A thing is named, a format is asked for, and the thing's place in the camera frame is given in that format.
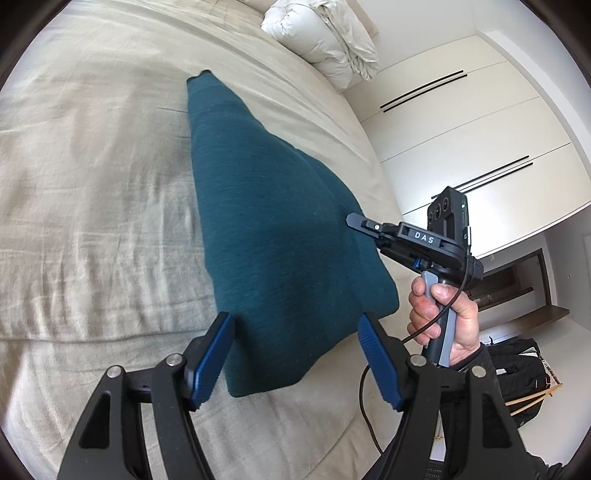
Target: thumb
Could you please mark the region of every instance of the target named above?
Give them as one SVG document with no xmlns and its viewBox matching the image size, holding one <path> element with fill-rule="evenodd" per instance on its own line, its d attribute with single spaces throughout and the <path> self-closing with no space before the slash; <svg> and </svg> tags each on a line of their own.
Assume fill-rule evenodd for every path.
<svg viewBox="0 0 591 480">
<path fill-rule="evenodd" d="M 453 296 L 457 293 L 457 288 L 451 285 L 436 283 L 431 287 L 433 297 L 441 304 L 447 305 Z M 476 318 L 478 315 L 478 306 L 471 301 L 465 292 L 462 292 L 452 305 L 455 312 L 465 319 Z"/>
</svg>

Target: white pillow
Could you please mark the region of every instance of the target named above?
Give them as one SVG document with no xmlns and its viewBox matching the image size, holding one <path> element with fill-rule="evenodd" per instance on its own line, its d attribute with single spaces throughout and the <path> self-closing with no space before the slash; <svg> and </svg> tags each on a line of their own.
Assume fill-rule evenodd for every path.
<svg viewBox="0 0 591 480">
<path fill-rule="evenodd" d="M 265 14 L 261 28 L 312 64 L 339 91 L 353 77 L 347 54 L 306 0 L 278 0 Z"/>
<path fill-rule="evenodd" d="M 354 73 L 371 80 L 378 72 L 379 59 L 369 34 L 345 0 L 308 0 L 347 54 Z"/>
<path fill-rule="evenodd" d="M 267 10 L 269 10 L 271 8 L 271 5 L 275 3 L 275 0 L 238 0 L 238 1 L 242 2 L 245 5 L 248 5 L 251 8 L 254 8 L 254 10 L 256 10 L 259 13 L 262 13 L 263 15 L 265 14 L 265 12 Z M 371 21 L 371 19 L 368 17 L 367 13 L 365 13 L 365 10 L 363 10 L 363 8 L 361 8 L 361 5 L 359 5 L 359 2 L 357 0 L 347 0 L 347 3 L 351 7 L 351 10 L 353 10 L 355 15 L 357 15 L 357 18 L 359 18 L 359 21 L 365 27 L 369 36 L 374 38 L 378 33 L 378 29 L 376 28 L 375 24 Z"/>
</svg>

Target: beige bedsheet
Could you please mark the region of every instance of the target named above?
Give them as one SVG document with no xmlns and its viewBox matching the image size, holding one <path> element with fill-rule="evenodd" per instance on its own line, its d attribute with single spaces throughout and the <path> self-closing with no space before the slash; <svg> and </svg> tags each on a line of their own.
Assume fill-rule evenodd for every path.
<svg viewBox="0 0 591 480">
<path fill-rule="evenodd" d="M 211 69 L 277 134 L 327 164 L 367 215 L 400 212 L 345 99 L 235 0 L 72 0 L 0 92 L 0 419 L 54 479 L 112 364 L 155 365 L 216 316 L 191 175 L 186 85 Z M 404 332 L 409 273 L 389 265 Z M 376 453 L 358 411 L 355 338 L 297 385 L 194 415 L 218 480 L 356 479 Z M 395 416 L 369 383 L 386 442 Z M 147 445 L 165 473 L 153 418 Z"/>
</svg>

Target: white wall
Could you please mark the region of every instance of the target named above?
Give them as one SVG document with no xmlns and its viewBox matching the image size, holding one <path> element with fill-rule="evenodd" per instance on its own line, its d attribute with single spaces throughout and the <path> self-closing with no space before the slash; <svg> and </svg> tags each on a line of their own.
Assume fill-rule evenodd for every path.
<svg viewBox="0 0 591 480">
<path fill-rule="evenodd" d="M 381 70 L 479 34 L 538 87 L 579 154 L 591 158 L 591 88 L 552 30 L 521 1 L 358 1 L 378 27 L 374 42 Z M 591 174 L 591 163 L 586 162 L 586 167 Z"/>
<path fill-rule="evenodd" d="M 591 235 L 591 207 L 545 232 L 554 267 L 558 304 L 569 317 L 591 330 L 591 281 L 586 237 Z"/>
<path fill-rule="evenodd" d="M 591 158 L 591 87 L 554 32 L 519 0 L 473 0 L 475 27 L 534 84 L 583 159 Z M 586 163 L 591 173 L 591 164 Z"/>
<path fill-rule="evenodd" d="M 472 0 L 358 0 L 378 27 L 380 69 L 475 35 Z"/>
</svg>

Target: black cable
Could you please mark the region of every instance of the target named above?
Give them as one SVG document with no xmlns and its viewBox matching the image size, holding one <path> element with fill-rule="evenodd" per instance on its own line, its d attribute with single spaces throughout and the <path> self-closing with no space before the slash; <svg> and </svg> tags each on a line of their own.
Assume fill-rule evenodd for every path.
<svg viewBox="0 0 591 480">
<path fill-rule="evenodd" d="M 365 420 L 365 423 L 368 426 L 368 430 L 369 430 L 369 434 L 371 435 L 371 439 L 374 441 L 374 445 L 378 449 L 379 454 L 381 455 L 381 454 L 383 454 L 384 451 L 379 446 L 378 439 L 375 436 L 374 428 L 371 426 L 371 422 L 369 421 L 369 418 L 368 418 L 367 414 L 365 413 L 365 407 L 363 406 L 363 385 L 365 384 L 365 377 L 368 376 L 368 372 L 369 372 L 369 365 L 367 365 L 365 367 L 365 370 L 363 370 L 363 373 L 361 374 L 361 381 L 359 382 L 359 409 L 361 410 L 361 415 L 363 416 L 363 419 Z"/>
<path fill-rule="evenodd" d="M 424 333 L 431 325 L 433 325 L 434 323 L 436 323 L 441 317 L 443 317 L 447 311 L 452 308 L 452 305 L 456 302 L 456 300 L 460 297 L 461 293 L 464 291 L 464 287 L 466 286 L 466 283 L 468 282 L 468 261 L 470 259 L 470 249 L 466 250 L 466 271 L 464 272 L 464 279 L 462 280 L 462 285 L 460 285 L 460 288 L 457 289 L 456 294 L 453 296 L 453 298 L 447 302 L 447 305 L 445 305 L 442 310 L 435 316 L 435 318 L 429 322 L 427 322 L 425 325 L 423 325 L 422 327 L 419 328 L 419 330 L 417 330 L 414 333 L 411 333 L 410 335 L 408 335 L 403 341 L 402 343 L 407 343 L 410 340 L 412 340 L 413 338 L 418 337 L 421 333 Z"/>
<path fill-rule="evenodd" d="M 470 259 L 470 245 L 468 245 L 468 248 L 466 249 L 466 271 L 464 272 L 464 279 L 462 280 L 462 284 L 460 285 L 460 288 L 457 289 L 456 294 L 453 296 L 453 298 L 449 302 L 447 302 L 447 305 L 445 305 L 442 308 L 442 310 L 437 314 L 437 316 L 433 320 L 426 323 L 424 326 L 419 328 L 419 330 L 417 330 L 416 332 L 408 335 L 402 341 L 402 343 L 407 343 L 408 341 L 412 340 L 413 338 L 416 338 L 421 333 L 425 332 L 425 330 L 427 330 L 431 325 L 436 323 L 436 321 L 438 321 L 443 315 L 445 315 L 447 313 L 447 311 L 452 307 L 452 305 L 456 302 L 456 300 L 460 297 L 460 295 L 464 291 L 464 287 L 466 286 L 466 283 L 468 281 L 468 261 L 469 261 L 469 259 Z M 384 453 L 384 451 L 379 446 L 378 439 L 375 436 L 374 428 L 372 427 L 371 422 L 369 421 L 369 418 L 368 418 L 367 414 L 365 413 L 365 407 L 363 406 L 363 385 L 365 384 L 365 377 L 367 377 L 368 372 L 369 372 L 369 365 L 367 365 L 367 367 L 365 367 L 365 370 L 363 370 L 363 373 L 361 374 L 361 381 L 359 382 L 359 409 L 361 410 L 361 415 L 363 416 L 363 419 L 365 420 L 365 423 L 368 426 L 368 430 L 369 430 L 369 434 L 371 435 L 371 439 L 374 441 L 374 445 L 378 449 L 379 454 L 381 455 Z"/>
</svg>

